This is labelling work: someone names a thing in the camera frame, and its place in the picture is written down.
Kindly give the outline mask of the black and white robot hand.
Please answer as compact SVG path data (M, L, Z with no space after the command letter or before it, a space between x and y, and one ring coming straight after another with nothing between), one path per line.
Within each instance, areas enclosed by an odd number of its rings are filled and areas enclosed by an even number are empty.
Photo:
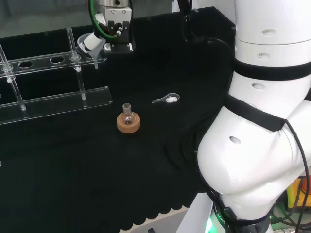
M106 58L105 44L106 39L102 38L94 28L93 32L86 33L77 39L76 51L79 55L90 59Z

